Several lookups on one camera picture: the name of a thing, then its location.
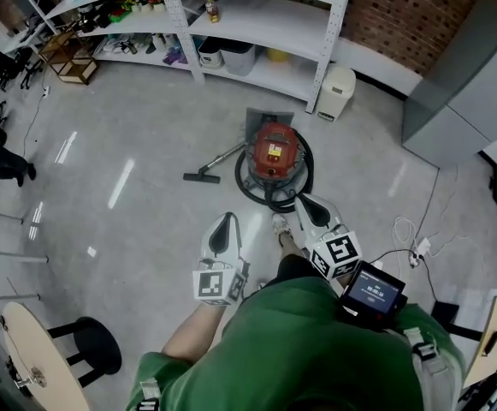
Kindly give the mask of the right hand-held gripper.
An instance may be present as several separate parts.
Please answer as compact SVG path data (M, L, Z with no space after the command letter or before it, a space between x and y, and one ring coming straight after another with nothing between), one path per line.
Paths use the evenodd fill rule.
M316 195L297 195L294 207L311 265L327 280L353 273L361 247L354 231L336 228L342 224L337 207Z

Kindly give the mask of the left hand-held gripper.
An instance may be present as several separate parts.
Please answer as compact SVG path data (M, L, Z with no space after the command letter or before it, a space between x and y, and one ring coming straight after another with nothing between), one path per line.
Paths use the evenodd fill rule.
M192 273L196 301L225 307L239 302L247 282L240 249L239 221L228 211L211 223L202 237L201 260Z

